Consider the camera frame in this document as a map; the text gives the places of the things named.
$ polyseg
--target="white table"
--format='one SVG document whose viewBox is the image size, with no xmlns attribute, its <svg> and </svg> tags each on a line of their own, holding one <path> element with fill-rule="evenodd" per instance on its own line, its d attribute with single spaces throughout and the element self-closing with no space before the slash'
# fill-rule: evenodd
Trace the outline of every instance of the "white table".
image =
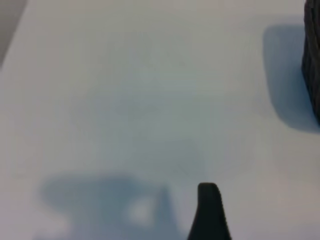
<svg viewBox="0 0 320 240">
<path fill-rule="evenodd" d="M 320 237 L 303 0 L 29 0 L 0 72 L 0 238 Z"/>
</svg>

